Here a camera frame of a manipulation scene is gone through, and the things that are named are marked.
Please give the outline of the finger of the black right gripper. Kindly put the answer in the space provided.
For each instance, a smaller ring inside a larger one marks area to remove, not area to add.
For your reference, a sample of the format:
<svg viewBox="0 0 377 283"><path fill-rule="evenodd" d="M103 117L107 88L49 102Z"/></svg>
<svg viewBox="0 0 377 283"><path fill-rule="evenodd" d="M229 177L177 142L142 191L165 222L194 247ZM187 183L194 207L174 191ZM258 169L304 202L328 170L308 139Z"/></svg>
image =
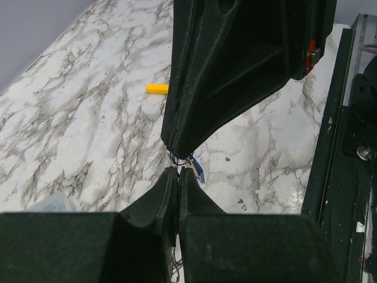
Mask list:
<svg viewBox="0 0 377 283"><path fill-rule="evenodd" d="M173 41L171 72L166 107L164 110L161 139L167 150L173 150L176 135L176 118L186 79L196 28L204 13L204 1L173 2Z"/></svg>

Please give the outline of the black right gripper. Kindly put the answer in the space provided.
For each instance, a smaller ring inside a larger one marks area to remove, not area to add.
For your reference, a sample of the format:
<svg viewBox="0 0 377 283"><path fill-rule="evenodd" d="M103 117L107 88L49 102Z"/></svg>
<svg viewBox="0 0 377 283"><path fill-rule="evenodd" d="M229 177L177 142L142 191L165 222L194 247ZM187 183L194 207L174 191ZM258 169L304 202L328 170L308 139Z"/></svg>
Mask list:
<svg viewBox="0 0 377 283"><path fill-rule="evenodd" d="M301 80L323 57L336 0L204 1L176 118L173 153Z"/></svg>

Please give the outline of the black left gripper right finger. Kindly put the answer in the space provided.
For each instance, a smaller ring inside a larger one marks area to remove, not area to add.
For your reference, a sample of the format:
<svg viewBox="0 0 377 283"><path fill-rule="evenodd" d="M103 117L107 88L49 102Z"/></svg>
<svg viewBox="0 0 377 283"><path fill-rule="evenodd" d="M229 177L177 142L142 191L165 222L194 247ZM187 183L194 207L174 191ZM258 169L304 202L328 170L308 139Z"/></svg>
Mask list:
<svg viewBox="0 0 377 283"><path fill-rule="evenodd" d="M300 215L225 213L191 169L179 175L186 282L335 282L329 245Z"/></svg>

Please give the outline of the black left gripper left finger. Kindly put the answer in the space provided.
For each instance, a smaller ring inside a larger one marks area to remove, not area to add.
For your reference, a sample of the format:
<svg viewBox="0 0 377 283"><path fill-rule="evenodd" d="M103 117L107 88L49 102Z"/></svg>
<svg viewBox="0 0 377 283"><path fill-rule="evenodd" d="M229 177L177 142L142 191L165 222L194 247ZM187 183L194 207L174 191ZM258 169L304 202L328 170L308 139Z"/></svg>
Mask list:
<svg viewBox="0 0 377 283"><path fill-rule="evenodd" d="M120 212L1 214L2 282L169 282L177 172Z"/></svg>

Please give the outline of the split keyring five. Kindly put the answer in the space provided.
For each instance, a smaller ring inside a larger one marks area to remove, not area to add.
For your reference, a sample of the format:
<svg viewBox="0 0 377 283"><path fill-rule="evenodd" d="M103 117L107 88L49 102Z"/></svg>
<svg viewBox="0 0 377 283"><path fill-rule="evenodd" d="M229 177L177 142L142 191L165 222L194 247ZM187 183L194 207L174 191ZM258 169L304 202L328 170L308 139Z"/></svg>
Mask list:
<svg viewBox="0 0 377 283"><path fill-rule="evenodd" d="M171 161L171 164L173 167L179 167L179 166L185 166L187 164L191 165L192 160L193 160L193 155L190 154L187 158L185 159L179 159L174 153L172 152L167 152L167 155Z"/></svg>

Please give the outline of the clear plastic screw organizer box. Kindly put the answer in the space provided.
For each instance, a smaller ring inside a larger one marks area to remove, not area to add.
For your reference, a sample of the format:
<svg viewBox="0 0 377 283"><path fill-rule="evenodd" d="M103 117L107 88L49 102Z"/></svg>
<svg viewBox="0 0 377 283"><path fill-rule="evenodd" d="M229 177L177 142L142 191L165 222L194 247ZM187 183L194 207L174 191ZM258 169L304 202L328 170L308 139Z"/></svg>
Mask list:
<svg viewBox="0 0 377 283"><path fill-rule="evenodd" d="M73 212L69 199L61 192L49 195L26 209L27 212Z"/></svg>

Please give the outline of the yellow handled screwdriver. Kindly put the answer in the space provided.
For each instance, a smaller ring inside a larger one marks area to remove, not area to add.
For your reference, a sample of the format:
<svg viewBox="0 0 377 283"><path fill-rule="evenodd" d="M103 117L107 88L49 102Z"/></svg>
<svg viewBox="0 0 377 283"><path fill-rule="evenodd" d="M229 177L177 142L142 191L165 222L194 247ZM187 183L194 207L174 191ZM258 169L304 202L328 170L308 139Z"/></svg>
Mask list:
<svg viewBox="0 0 377 283"><path fill-rule="evenodd" d="M167 94L168 88L168 84L147 84L145 89L150 94Z"/></svg>

